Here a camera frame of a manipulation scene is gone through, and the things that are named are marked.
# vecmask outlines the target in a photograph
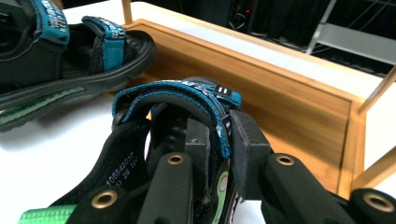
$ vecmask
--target metal rivet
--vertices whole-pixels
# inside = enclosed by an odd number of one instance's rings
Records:
[[[98,209],[107,208],[117,200],[117,197],[115,190],[107,189],[92,199],[92,206]]]
[[[276,157],[277,162],[279,162],[282,165],[293,165],[294,164],[294,159],[288,156],[278,156]]]
[[[167,161],[169,164],[178,165],[178,164],[183,163],[184,158],[179,155],[173,155],[173,156],[168,157]]]
[[[363,195],[363,200],[373,208],[382,212],[391,213],[395,210],[393,203],[378,194],[366,193]]]

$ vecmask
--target blue strap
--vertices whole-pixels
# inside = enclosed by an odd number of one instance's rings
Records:
[[[226,127],[222,123],[222,118],[225,117],[224,104],[218,101],[218,96],[213,92],[214,87],[206,84],[190,82],[190,81],[157,81],[130,89],[120,91],[113,103],[113,116],[119,111],[121,104],[124,104],[125,98],[129,98],[132,102],[129,106],[128,112],[122,122],[128,121],[134,113],[137,113],[137,105],[143,99],[153,94],[158,95],[174,95],[186,99],[186,101],[195,104],[201,108],[214,122],[215,129],[221,143],[221,154],[223,158],[229,158],[231,155],[231,147],[228,142],[228,133]],[[240,106],[241,97],[239,93],[235,92],[230,99],[220,96],[221,99],[226,100],[229,104]]]
[[[70,33],[62,10],[50,0],[30,0],[36,14],[36,29],[41,31],[40,38],[67,45]]]
[[[103,32],[103,61],[104,71],[108,72],[122,66],[125,30],[115,22],[99,17],[82,18],[84,23],[89,23]]]

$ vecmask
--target black plastic part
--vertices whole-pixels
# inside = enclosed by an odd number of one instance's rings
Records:
[[[161,157],[138,224],[192,223],[192,162],[184,153]]]
[[[185,152],[193,161],[194,199],[202,199],[208,183],[206,171],[210,154],[209,129],[196,119],[187,120]]]
[[[230,115],[233,127],[231,166],[238,193],[246,200],[262,200],[259,171],[270,155],[271,146],[250,115],[236,110],[231,110]]]
[[[106,194],[109,192],[116,192],[116,194]],[[93,206],[93,201],[95,201],[96,196],[99,197],[97,204],[106,204],[106,201],[110,201],[111,196],[115,196],[117,199],[110,206],[98,208]],[[101,187],[91,191],[87,194],[81,202],[78,204],[77,208],[73,211],[70,218],[67,220],[67,224],[118,224],[126,223],[129,219],[129,212],[126,212],[128,203],[127,192],[124,189],[119,189],[115,187]]]
[[[396,200],[376,189],[355,189],[348,207],[356,223],[396,223]]]
[[[297,158],[288,154],[272,154],[263,172],[289,223],[354,223]],[[264,198],[269,196],[264,189],[262,193]]]

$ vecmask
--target shoe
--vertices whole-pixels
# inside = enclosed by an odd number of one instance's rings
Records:
[[[239,93],[202,77],[120,91],[112,134],[91,172],[20,223],[230,223],[239,199],[230,169],[233,110],[241,110]]]
[[[155,58],[153,39],[112,21],[68,25],[50,0],[0,0],[0,132],[75,97],[115,91]]]

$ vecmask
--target white surface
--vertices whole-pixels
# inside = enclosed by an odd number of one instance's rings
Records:
[[[67,9],[69,23],[85,15],[123,23],[119,0]],[[265,49],[214,31],[207,23],[143,3],[133,3],[134,20],[143,18],[237,50],[298,74],[367,97],[380,79],[361,72],[344,73]],[[392,88],[369,111],[366,161],[370,166],[396,145],[396,90]],[[0,133],[0,223],[16,223],[27,209],[46,207],[73,188],[93,167],[111,130],[111,100],[84,97],[57,107],[40,119],[8,133]],[[396,196],[396,175],[378,186]],[[234,223],[263,223],[260,202],[245,202]]]

